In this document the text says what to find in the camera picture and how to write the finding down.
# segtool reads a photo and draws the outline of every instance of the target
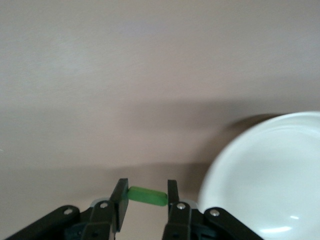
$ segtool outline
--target black plastic part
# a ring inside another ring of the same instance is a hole
[[[168,213],[173,204],[179,202],[179,192],[176,180],[168,180]]]
[[[205,224],[204,215],[198,209],[191,211],[191,240],[221,240],[215,228]]]
[[[213,216],[211,210],[216,210],[219,215]],[[205,224],[216,229],[219,236],[226,240],[263,240],[246,225],[220,207],[209,208],[204,212]]]
[[[164,228],[162,240],[190,240],[191,235],[191,208],[185,202],[172,204],[168,223]]]
[[[110,197],[110,201],[114,203],[115,216],[116,216],[116,226],[117,232],[120,232],[122,224],[125,219],[126,211],[128,208],[128,190],[129,190],[128,178],[119,179],[118,183],[113,190]]]
[[[72,205],[65,205],[50,212],[6,240],[38,240],[51,239],[50,236],[59,236],[59,233],[75,224],[80,219],[80,211]]]
[[[81,240],[84,229],[90,221],[93,209],[93,207],[89,207],[87,210],[81,212],[79,223],[64,229],[64,240]]]
[[[109,240],[116,234],[115,205],[112,201],[100,201],[92,209],[90,223],[81,236],[81,240]]]

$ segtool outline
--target white background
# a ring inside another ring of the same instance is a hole
[[[318,0],[1,1],[0,238],[123,177],[196,200],[225,126],[319,90]],[[166,215],[130,203],[119,239]]]

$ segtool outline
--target green block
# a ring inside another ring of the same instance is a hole
[[[128,198],[133,201],[157,206],[165,206],[168,204],[168,196],[166,193],[138,186],[129,188]]]

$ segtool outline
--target metal screw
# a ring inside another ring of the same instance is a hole
[[[178,209],[185,209],[186,208],[186,205],[184,205],[182,202],[180,202],[180,203],[178,203],[177,205],[176,205],[176,207],[178,208]]]
[[[69,215],[69,214],[71,214],[73,212],[73,210],[71,209],[71,208],[68,208],[67,210],[65,210],[64,212],[63,212],[63,214],[64,215]]]
[[[218,210],[211,209],[210,214],[214,217],[218,217],[220,215],[220,212]]]
[[[100,208],[104,209],[106,207],[108,207],[108,203],[103,202],[103,203],[100,204]]]

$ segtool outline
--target white bowl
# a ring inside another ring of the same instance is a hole
[[[250,128],[217,156],[198,208],[224,208],[265,240],[318,240],[319,188],[320,112],[292,113]]]

